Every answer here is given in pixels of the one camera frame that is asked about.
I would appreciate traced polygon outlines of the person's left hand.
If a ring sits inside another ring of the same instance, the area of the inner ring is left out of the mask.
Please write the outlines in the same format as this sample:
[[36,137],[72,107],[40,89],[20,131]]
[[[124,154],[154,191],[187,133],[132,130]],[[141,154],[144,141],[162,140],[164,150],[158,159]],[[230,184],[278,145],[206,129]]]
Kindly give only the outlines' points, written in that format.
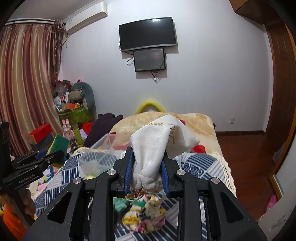
[[36,207],[34,206],[34,202],[32,200],[31,192],[28,186],[23,189],[22,201],[25,206],[25,213],[34,218]]

